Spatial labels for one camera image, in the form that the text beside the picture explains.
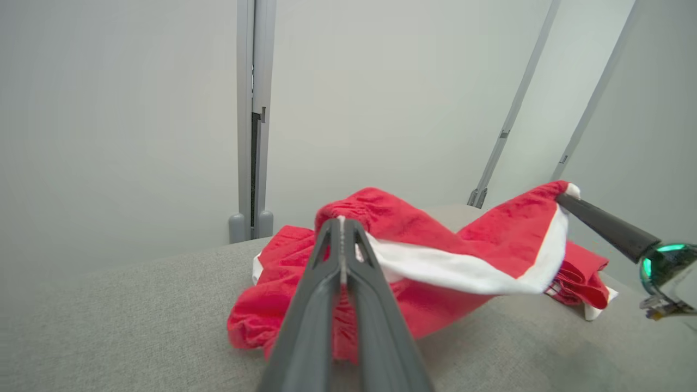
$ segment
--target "metal frame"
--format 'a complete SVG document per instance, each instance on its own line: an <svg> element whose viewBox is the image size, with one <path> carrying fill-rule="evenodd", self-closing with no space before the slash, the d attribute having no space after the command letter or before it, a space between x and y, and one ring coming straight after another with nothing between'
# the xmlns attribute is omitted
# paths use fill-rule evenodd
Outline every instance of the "metal frame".
<svg viewBox="0 0 697 392"><path fill-rule="evenodd" d="M254 175L254 217L252 238L273 234L273 214L266 210L266 167L271 109L273 42L276 26L276 0L256 0L254 7L254 86L252 112L259 115L256 129L256 171Z"/></svg>
<svg viewBox="0 0 697 392"><path fill-rule="evenodd" d="M627 21L625 22L625 25L622 27L622 31L618 36L617 43L615 44L615 47L612 49L612 52L610 53L610 57L608 58L608 62L605 65L605 69L603 69L603 73L600 74L598 84L595 86L593 93L590 95L588 105L586 105L585 110L583 111L583 114L579 119L579 123L576 125L576 129L574 130L574 133L571 135L569 144L567 144L566 149L564 149L564 153L562 153L562 156L559 159L559 163L557 163L557 167L554 169L554 173L552 173L551 181L556 181L561 178L562 172L564 172L564 168L566 168L567 163L569 163L571 155L574 153L574 150L576 150L576 146L579 145L579 141L581 140L583 132L588 127L588 123L590 122L590 118L593 116L593 113L595 112L595 108L598 106L600 97L602 97L603 92L605 92L605 88L607 87L608 81L610 80L610 76L612 75L612 72L615 69L615 65L617 63L618 57L620 56L620 52L627 43L627 36L629 34L629 30L631 29L631 26L634 25L634 21L636 20L635 13L637 3L638 1L635 1L634 4L632 4L631 6L631 10L629 10Z"/></svg>
<svg viewBox="0 0 697 392"><path fill-rule="evenodd" d="M254 0L237 1L237 179L239 212L229 219L230 243L252 238L252 55Z"/></svg>
<svg viewBox="0 0 697 392"><path fill-rule="evenodd" d="M501 157L501 152L503 151L503 147L506 145L506 141L508 140L508 135L511 133L511 129L513 129L513 124L516 122L518 112L520 112L523 99L525 98L525 94L530 86L530 81L533 79L533 75L535 74L537 62L542 56L542 50L547 42L549 31L554 23L554 18L557 15L560 1L561 0L552 0L552 3L549 5L547 16L544 18L544 22L542 23L542 28L540 29L539 37L535 43L533 53L530 54L530 59L528 60L528 65L526 66L525 73L523 74L523 79L518 86L518 91L516 91L516 95L513 98L511 108L508 111L506 120L503 122L498 139L493 146L493 150L491 151L491 155L487 161L487 166L484 168L484 173L482 173L482 178L477 184L477 187L470 194L470 198L467 202L467 204L470 206L475 206L480 209L484 204L484 198L487 196L487 186L489 185L489 180L491 179L494 168L496 168L498 159Z"/></svg>

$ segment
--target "red cloth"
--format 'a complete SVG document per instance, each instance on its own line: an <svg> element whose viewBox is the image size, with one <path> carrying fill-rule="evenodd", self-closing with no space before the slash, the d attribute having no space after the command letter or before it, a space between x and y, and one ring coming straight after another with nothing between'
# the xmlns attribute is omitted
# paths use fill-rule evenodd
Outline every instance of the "red cloth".
<svg viewBox="0 0 697 392"><path fill-rule="evenodd" d="M361 222L378 241L371 244L385 275L392 271L405 277L390 287L412 335L421 338L495 295L542 293L549 286L564 257L567 221L555 201L563 192L577 196L578 188L565 181L540 186L495 207L455 234L394 195L366 188L320 209L315 228L318 231L327 219L338 216ZM259 281L240 295L227 321L233 346L262 347L268 358L315 236L310 229L286 226L263 249ZM437 257L395 260L390 250L378 249L379 241L393 241L397 243L393 248L408 249L407 255ZM466 268L449 274L453 263ZM334 318L333 356L357 362L355 313L345 289Z"/></svg>
<svg viewBox="0 0 697 392"><path fill-rule="evenodd" d="M548 294L566 305L578 305L581 302L593 308L605 309L608 305L607 287L600 280L598 271L608 264L605 257L568 241L566 257L561 269L554 278L556 285Z"/></svg>

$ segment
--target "gray fabric surface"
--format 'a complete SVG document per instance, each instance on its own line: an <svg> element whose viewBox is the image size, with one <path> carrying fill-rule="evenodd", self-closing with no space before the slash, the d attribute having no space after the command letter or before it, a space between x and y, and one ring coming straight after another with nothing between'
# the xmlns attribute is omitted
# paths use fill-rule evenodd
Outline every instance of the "gray fabric surface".
<svg viewBox="0 0 697 392"><path fill-rule="evenodd" d="M465 223L471 212L479 213L464 210ZM446 226L459 229L456 221ZM43 292L30 315L10 320L8 390L253 391L265 366L261 352L230 347L225 322L252 284L251 260L266 241L83 276ZM604 279L620 295L594 322L546 296L510 296L421 339L436 389L696 390L696 334L674 320L646 320L641 296ZM333 390L358 391L359 382L355 366L335 366Z"/></svg>

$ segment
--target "gray wall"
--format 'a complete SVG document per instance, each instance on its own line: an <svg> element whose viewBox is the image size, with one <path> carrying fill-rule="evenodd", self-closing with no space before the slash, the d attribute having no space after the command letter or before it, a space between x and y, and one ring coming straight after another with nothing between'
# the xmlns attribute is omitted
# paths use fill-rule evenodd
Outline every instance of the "gray wall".
<svg viewBox="0 0 697 392"><path fill-rule="evenodd" d="M562 178L581 196L665 240L697 242L697 2L639 0L605 92ZM573 220L570 238L638 269Z"/></svg>
<svg viewBox="0 0 697 392"><path fill-rule="evenodd" d="M0 3L3 298L224 245L235 1Z"/></svg>

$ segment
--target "white trim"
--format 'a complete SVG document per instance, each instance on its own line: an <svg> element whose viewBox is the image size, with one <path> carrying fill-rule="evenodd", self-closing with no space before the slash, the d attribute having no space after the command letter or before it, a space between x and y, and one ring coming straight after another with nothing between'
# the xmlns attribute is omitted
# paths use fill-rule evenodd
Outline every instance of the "white trim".
<svg viewBox="0 0 697 392"><path fill-rule="evenodd" d="M564 261L568 222L557 206L535 263L517 279L479 257L367 237L380 266L404 278L474 294L540 294Z"/></svg>
<svg viewBox="0 0 697 392"><path fill-rule="evenodd" d="M256 283L259 282L259 277L263 272L263 265L261 265L261 262L259 261L259 256L261 256L261 252L254 256L254 259L252 260L252 282L255 286Z"/></svg>

